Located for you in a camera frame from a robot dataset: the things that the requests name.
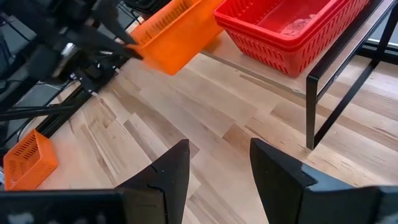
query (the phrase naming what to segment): red basket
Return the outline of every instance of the red basket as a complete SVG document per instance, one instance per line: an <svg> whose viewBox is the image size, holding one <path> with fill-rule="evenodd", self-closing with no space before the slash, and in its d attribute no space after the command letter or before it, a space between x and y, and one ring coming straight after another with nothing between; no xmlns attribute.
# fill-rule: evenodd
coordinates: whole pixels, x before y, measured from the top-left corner
<svg viewBox="0 0 398 224"><path fill-rule="evenodd" d="M297 77L369 0L226 0L215 19L244 54Z"/></svg>

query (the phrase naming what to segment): orange plastic basket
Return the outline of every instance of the orange plastic basket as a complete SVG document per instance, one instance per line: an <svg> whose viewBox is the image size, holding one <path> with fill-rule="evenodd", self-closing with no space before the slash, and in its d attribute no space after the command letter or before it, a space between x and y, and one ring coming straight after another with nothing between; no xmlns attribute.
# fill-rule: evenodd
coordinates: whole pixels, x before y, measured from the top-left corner
<svg viewBox="0 0 398 224"><path fill-rule="evenodd" d="M150 67L175 75L221 31L213 11L223 0L173 0L130 35Z"/></svg>
<svg viewBox="0 0 398 224"><path fill-rule="evenodd" d="M32 130L4 156L6 190L34 190L58 166L52 143Z"/></svg>

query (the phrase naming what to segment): stacked red baskets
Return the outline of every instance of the stacked red baskets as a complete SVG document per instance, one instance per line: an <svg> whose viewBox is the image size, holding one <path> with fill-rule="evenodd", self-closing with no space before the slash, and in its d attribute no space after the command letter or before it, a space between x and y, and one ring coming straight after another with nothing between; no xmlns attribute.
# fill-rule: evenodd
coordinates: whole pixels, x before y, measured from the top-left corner
<svg viewBox="0 0 398 224"><path fill-rule="evenodd" d="M215 19L244 54L297 77L368 2L226 0Z"/></svg>

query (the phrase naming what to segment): orange basket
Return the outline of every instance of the orange basket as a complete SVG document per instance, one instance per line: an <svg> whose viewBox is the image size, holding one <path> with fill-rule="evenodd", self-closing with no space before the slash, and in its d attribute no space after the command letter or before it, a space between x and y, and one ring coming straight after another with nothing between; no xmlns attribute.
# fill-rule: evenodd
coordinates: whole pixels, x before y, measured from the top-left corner
<svg viewBox="0 0 398 224"><path fill-rule="evenodd" d="M150 67L175 75L221 31L213 11L223 0L173 0L130 35Z"/></svg>
<svg viewBox="0 0 398 224"><path fill-rule="evenodd" d="M6 190L34 190L58 166L52 143L32 130L4 156Z"/></svg>

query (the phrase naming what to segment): wooden floor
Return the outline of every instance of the wooden floor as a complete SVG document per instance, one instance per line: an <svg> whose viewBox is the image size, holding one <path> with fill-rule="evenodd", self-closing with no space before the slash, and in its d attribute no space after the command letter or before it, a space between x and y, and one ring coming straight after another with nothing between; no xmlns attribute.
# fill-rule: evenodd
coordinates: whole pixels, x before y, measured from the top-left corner
<svg viewBox="0 0 398 224"><path fill-rule="evenodd" d="M355 58L324 96L318 124L366 62ZM204 55L174 77L130 60L52 137L60 165L40 188L114 187L188 138L183 222L266 223L249 163L251 137L354 186L398 184L397 71L381 63L311 152L303 99Z"/></svg>

